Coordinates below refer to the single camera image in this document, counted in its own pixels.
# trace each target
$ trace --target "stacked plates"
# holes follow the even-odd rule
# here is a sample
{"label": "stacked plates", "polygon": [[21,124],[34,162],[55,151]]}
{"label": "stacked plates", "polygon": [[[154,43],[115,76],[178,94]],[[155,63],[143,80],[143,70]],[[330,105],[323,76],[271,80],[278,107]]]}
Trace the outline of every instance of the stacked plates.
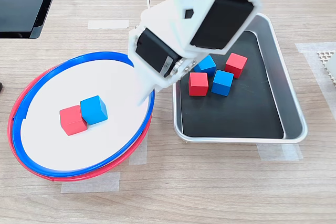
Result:
{"label": "stacked plates", "polygon": [[[38,76],[15,102],[8,139],[17,160],[53,181],[100,175],[128,158],[147,134],[154,91],[140,106],[140,85],[127,55],[95,52],[73,58]],[[108,119],[68,136],[59,111],[99,95]]]}

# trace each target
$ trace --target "wooden block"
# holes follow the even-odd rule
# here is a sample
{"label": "wooden block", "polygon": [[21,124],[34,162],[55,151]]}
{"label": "wooden block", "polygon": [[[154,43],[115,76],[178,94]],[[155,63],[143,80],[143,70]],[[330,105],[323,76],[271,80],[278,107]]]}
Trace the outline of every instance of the wooden block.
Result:
{"label": "wooden block", "polygon": [[243,71],[246,61],[246,57],[232,53],[226,61],[224,71],[233,73],[234,77],[238,79]]}
{"label": "wooden block", "polygon": [[233,80],[233,73],[217,70],[211,92],[227,96]]}
{"label": "wooden block", "polygon": [[208,75],[207,73],[192,72],[189,76],[189,95],[204,97],[208,92]]}
{"label": "wooden block", "polygon": [[210,55],[205,57],[198,65],[195,66],[195,72],[207,73],[209,77],[212,77],[216,73],[216,63]]}
{"label": "wooden block", "polygon": [[106,105],[97,95],[80,102],[82,117],[89,124],[93,125],[107,120]]}
{"label": "wooden block", "polygon": [[86,122],[82,118],[79,105],[60,110],[59,117],[61,127],[68,136],[88,129]]}

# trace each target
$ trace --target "blue cube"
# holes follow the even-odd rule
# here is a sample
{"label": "blue cube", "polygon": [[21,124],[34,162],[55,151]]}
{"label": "blue cube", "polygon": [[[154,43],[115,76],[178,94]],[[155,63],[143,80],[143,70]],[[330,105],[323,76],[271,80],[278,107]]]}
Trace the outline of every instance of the blue cube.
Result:
{"label": "blue cube", "polygon": [[208,55],[198,65],[194,67],[194,70],[195,72],[207,73],[209,77],[212,77],[215,75],[216,68],[217,66],[214,60],[210,55]]}
{"label": "blue cube", "polygon": [[80,109],[83,119],[89,125],[105,121],[108,118],[105,103],[98,95],[81,101]]}
{"label": "blue cube", "polygon": [[233,73],[217,70],[211,92],[227,96],[233,80]]}

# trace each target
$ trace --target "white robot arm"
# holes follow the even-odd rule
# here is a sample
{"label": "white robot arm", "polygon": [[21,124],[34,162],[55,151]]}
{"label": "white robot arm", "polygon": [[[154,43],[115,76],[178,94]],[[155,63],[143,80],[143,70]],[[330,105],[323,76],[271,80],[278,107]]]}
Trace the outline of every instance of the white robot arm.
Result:
{"label": "white robot arm", "polygon": [[142,101],[208,54],[227,53],[260,8],[260,0],[166,0],[145,10],[130,31],[128,51],[143,85]]}

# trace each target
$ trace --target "blue ring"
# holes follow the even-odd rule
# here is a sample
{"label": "blue ring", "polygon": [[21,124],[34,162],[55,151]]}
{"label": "blue ring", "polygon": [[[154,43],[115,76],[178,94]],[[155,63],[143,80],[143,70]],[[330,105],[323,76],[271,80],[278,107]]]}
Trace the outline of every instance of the blue ring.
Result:
{"label": "blue ring", "polygon": [[38,165],[35,163],[33,160],[29,158],[27,153],[25,152],[22,142],[21,142],[21,125],[23,119],[26,118],[28,108],[30,103],[32,102],[34,96],[36,93],[39,91],[39,89],[47,82],[49,81],[52,77],[56,76],[57,74],[61,73],[62,71],[71,68],[75,65],[88,62],[88,61],[94,61],[94,60],[116,60],[120,62],[124,62],[132,67],[134,67],[133,63],[131,60],[127,57],[127,55],[118,53],[118,52],[93,52],[91,54],[87,55],[82,55],[76,58],[73,58],[71,60],[68,60],[61,65],[57,66],[55,69],[47,73],[45,76],[43,76],[26,94],[24,99],[22,100],[19,108],[17,109],[15,116],[13,118],[13,130],[12,130],[12,139],[13,139],[13,146],[15,148],[15,152],[17,156],[20,158],[20,160],[31,170],[45,175],[45,176],[50,176],[50,177],[71,177],[71,176],[77,176],[77,175],[82,175],[88,172],[91,172],[93,170],[96,170],[106,164],[109,164],[112,162],[114,159],[118,158],[122,153],[124,153],[140,136],[146,125],[148,124],[148,121],[151,117],[151,114],[153,112],[154,108],[154,99],[155,99],[155,92],[154,90],[149,96],[149,106],[147,110],[146,117],[144,121],[142,122],[142,125],[138,129],[138,131],[135,133],[135,135],[126,143],[126,145],[114,153],[112,156],[109,158],[101,161],[98,164],[95,164],[93,166],[84,168],[84,169],[78,169],[78,170],[72,170],[70,172],[64,172],[60,170],[53,170],[53,169],[48,169],[43,166]]}

